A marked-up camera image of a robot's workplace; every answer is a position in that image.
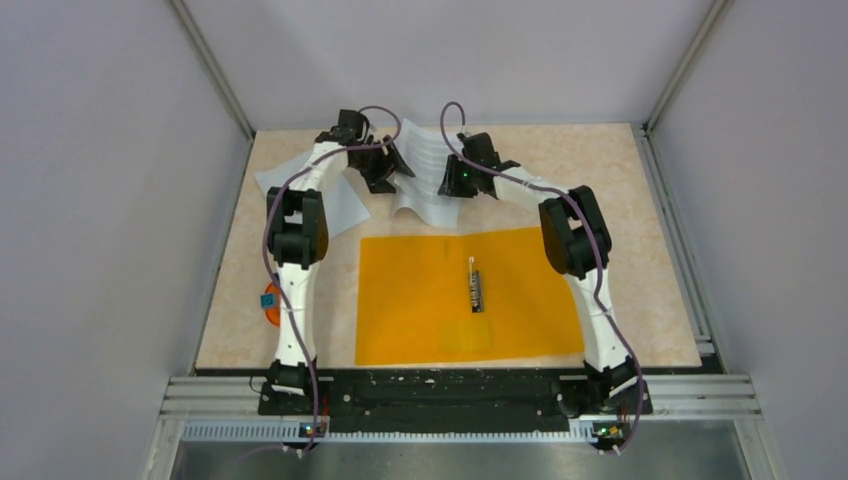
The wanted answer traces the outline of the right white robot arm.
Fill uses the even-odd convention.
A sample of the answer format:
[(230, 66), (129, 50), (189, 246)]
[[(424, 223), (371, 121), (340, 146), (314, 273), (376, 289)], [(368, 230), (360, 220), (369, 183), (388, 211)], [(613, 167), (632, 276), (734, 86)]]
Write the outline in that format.
[(502, 160), (487, 133), (457, 138), (462, 147), (451, 151), (441, 194), (471, 198), (483, 193), (538, 212), (546, 258), (568, 282), (576, 307), (589, 404), (612, 412), (625, 400), (643, 402), (641, 365), (613, 317), (607, 282), (612, 239), (593, 190), (556, 186), (515, 161)]

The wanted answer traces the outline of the metal folder clip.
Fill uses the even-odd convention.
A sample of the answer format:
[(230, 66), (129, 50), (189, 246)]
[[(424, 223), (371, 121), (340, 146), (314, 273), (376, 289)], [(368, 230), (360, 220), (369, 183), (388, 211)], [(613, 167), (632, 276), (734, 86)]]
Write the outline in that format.
[(468, 259), (469, 266), (469, 297), (472, 313), (482, 313), (484, 311), (482, 275), (476, 267), (476, 261), (473, 256)]

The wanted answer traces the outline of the orange plastic folder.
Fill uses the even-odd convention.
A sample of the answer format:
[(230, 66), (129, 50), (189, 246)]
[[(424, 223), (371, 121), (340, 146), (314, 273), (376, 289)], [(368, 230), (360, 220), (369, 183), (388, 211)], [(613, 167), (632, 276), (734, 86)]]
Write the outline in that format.
[[(468, 259), (482, 275), (472, 313)], [(567, 281), (538, 227), (460, 236), (367, 237), (360, 244), (358, 366), (570, 356), (584, 350)]]

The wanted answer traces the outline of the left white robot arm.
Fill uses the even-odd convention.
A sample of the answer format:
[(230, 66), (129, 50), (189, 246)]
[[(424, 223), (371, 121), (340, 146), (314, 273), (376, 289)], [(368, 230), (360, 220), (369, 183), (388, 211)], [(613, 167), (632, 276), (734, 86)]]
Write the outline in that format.
[(297, 413), (314, 410), (321, 397), (312, 301), (330, 241), (324, 192), (347, 169), (357, 171), (376, 195), (396, 193), (394, 176), (415, 175), (395, 145), (399, 135), (378, 136), (370, 110), (340, 110), (336, 124), (315, 138), (304, 163), (266, 195), (263, 261), (280, 299), (279, 338), (267, 382)]

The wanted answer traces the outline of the light blue toy cube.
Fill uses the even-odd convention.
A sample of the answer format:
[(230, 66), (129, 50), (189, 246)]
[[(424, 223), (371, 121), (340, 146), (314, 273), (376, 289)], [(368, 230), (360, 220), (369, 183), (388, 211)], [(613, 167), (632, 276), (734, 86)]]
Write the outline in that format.
[(263, 310), (271, 310), (277, 307), (277, 297), (273, 292), (266, 292), (260, 296), (260, 306)]

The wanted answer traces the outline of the printed paper stack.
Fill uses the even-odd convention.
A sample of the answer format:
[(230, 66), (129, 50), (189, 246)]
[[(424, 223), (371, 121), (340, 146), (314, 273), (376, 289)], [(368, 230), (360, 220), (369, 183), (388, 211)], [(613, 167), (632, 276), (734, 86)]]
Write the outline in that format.
[(460, 199), (438, 194), (452, 154), (441, 134), (403, 119), (395, 146), (414, 175), (394, 176), (397, 193), (392, 213), (409, 209), (430, 226), (456, 229)]

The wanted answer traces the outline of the orange curved toy block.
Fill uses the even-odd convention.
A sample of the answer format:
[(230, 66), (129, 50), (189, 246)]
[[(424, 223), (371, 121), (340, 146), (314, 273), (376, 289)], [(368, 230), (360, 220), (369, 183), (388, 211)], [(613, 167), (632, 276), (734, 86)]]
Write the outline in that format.
[(274, 327), (280, 325), (280, 293), (273, 283), (269, 283), (260, 296), (260, 305), (266, 320)]

